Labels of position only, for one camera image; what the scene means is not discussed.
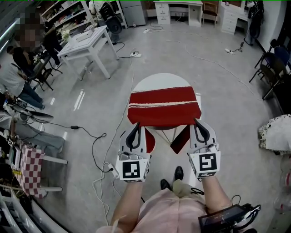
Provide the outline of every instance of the black shoe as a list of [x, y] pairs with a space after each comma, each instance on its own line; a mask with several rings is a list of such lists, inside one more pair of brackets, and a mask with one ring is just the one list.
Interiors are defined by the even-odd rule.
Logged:
[[169, 190], [172, 191], [170, 184], [165, 179], [162, 179], [161, 180], [161, 190], [164, 190], [166, 188], [168, 188]]
[[184, 177], [183, 169], [182, 167], [178, 166], [175, 170], [174, 181], [183, 180], [183, 177]]

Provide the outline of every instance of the box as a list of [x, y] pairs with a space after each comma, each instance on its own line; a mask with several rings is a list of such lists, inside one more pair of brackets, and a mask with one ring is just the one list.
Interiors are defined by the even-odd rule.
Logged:
[[196, 178], [215, 176], [220, 169], [220, 151], [188, 155]]
[[150, 169], [150, 162], [148, 159], [118, 160], [116, 162], [116, 169], [120, 180], [128, 183], [144, 182]]

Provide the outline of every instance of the white table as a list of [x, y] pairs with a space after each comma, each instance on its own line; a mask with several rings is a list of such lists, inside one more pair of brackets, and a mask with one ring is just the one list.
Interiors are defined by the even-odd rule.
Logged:
[[58, 56], [63, 59], [63, 61], [67, 64], [70, 70], [72, 70], [75, 75], [82, 80], [80, 74], [76, 71], [74, 66], [72, 66], [69, 60], [80, 58], [80, 57], [87, 57], [89, 61], [91, 61], [91, 57], [96, 61], [97, 65], [102, 70], [103, 74], [107, 79], [110, 78], [110, 74], [107, 72], [105, 66], [102, 64], [98, 52], [101, 50], [103, 45], [108, 42], [114, 57], [118, 60], [117, 53], [113, 47], [113, 44], [110, 40], [110, 37], [106, 31], [107, 26], [102, 26], [95, 28], [93, 34], [80, 42], [76, 42], [74, 38], [69, 41], [65, 47], [59, 52]]
[[202, 7], [201, 1], [154, 1], [158, 24], [171, 24], [171, 12], [169, 4], [188, 5], [189, 26], [201, 27]]

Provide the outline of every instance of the hand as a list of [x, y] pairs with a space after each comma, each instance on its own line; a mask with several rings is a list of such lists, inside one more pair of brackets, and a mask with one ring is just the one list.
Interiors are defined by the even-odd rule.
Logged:
[[4, 92], [4, 95], [6, 99], [12, 99], [11, 96], [6, 91]]

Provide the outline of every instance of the wall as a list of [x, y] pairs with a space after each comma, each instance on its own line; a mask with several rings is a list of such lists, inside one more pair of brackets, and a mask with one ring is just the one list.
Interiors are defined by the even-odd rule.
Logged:
[[281, 31], [287, 3], [285, 1], [264, 1], [264, 21], [258, 41], [267, 51], [270, 41], [277, 39]]

